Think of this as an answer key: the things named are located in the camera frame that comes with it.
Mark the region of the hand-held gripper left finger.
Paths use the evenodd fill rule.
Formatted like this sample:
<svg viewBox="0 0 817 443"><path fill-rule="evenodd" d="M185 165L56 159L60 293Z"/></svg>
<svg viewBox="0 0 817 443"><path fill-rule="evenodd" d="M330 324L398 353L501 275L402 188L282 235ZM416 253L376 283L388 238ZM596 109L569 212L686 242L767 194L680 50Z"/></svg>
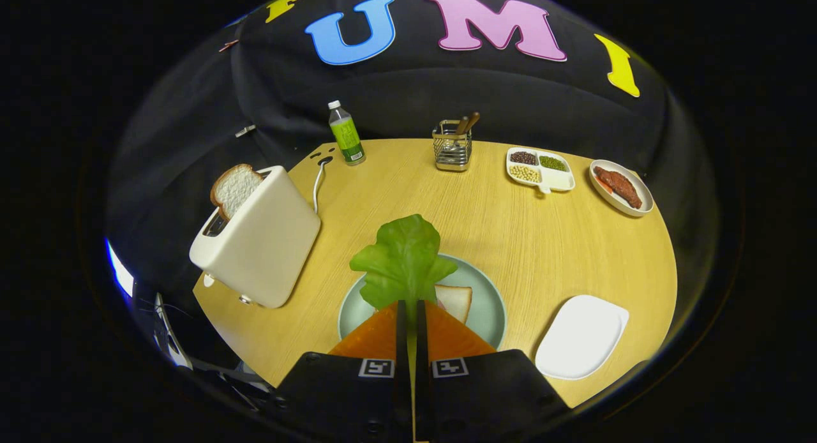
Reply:
<svg viewBox="0 0 817 443"><path fill-rule="evenodd" d="M302 442L412 442L406 304L391 309L392 353L304 353L274 389L271 419Z"/></svg>

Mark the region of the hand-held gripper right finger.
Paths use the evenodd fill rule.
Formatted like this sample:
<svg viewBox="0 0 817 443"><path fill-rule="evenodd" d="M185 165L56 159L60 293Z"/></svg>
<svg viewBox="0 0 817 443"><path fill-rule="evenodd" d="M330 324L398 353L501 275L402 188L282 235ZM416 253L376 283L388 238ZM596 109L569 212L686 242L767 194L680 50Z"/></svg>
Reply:
<svg viewBox="0 0 817 443"><path fill-rule="evenodd" d="M548 440L570 408L521 350L496 350L431 301L417 304L416 431L431 442Z"/></svg>

